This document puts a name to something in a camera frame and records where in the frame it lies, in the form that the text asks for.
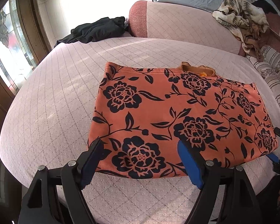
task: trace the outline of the black flower print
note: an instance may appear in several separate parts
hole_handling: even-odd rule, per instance
[[[260,133],[257,133],[260,140],[258,142],[258,145],[261,147],[261,144],[270,152],[273,149],[273,137],[270,134],[269,130],[265,130],[265,128],[262,128]]]
[[[179,76],[175,76],[175,75],[168,78],[168,81],[169,82],[173,82],[173,83],[178,83],[179,80],[180,80],[180,77]]]
[[[186,116],[183,123],[176,124],[174,127],[174,135],[191,144],[201,151],[205,150],[205,144],[215,141],[214,133],[208,129],[205,119]]]
[[[166,167],[165,159],[159,155],[157,144],[144,143],[139,136],[133,136],[124,139],[122,152],[112,158],[112,163],[118,171],[128,171],[133,179],[148,179]]]
[[[109,99],[107,106],[110,108],[111,112],[117,113],[125,107],[135,109],[139,107],[142,99],[136,92],[136,87],[119,81],[115,83],[113,87],[106,87],[103,94]]]
[[[241,93],[239,94],[239,97],[237,97],[237,104],[241,106],[245,113],[251,117],[253,113],[255,113],[255,108],[253,105],[250,104],[248,99],[242,95]]]
[[[211,87],[211,84],[202,77],[193,73],[181,74],[184,87],[192,89],[198,96],[205,96],[205,91]]]

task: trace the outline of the bed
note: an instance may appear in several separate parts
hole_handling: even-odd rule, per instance
[[[2,127],[0,158],[23,185],[30,185],[38,165],[61,167],[87,149],[95,98],[107,61],[138,68],[170,68],[188,61],[191,65],[210,66],[227,79],[255,82],[273,125],[280,128],[280,108],[272,91],[242,56],[199,44],[155,38],[61,43],[21,88]],[[280,138],[275,153],[280,157]],[[275,174],[266,156],[243,167],[256,194]],[[224,188],[220,188],[218,203],[223,192]],[[58,194],[64,201],[60,188]],[[136,180],[95,173],[83,194],[100,224],[183,223],[199,190],[187,176]],[[216,204],[213,218],[219,210],[220,205]]]

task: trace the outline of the wall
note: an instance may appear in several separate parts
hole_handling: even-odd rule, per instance
[[[84,23],[103,17],[127,17],[138,0],[38,0],[39,12],[52,47],[57,39]]]

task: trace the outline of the window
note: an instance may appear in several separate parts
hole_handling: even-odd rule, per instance
[[[16,95],[36,66],[20,26],[16,1],[9,0],[0,10],[0,76]]]

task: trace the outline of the folded garment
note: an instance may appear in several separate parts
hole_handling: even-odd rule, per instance
[[[104,39],[120,37],[125,32],[125,17],[101,18],[92,24],[82,24],[70,31],[70,35],[57,40],[54,47],[60,43],[97,42]]]
[[[212,15],[242,42],[242,48],[247,54],[254,49],[257,61],[263,61],[258,40],[269,28],[269,23],[262,8],[246,0],[224,0]]]
[[[98,172],[135,179],[184,176],[179,140],[222,167],[278,147],[254,84],[112,62],[105,75],[88,139],[105,142]]]

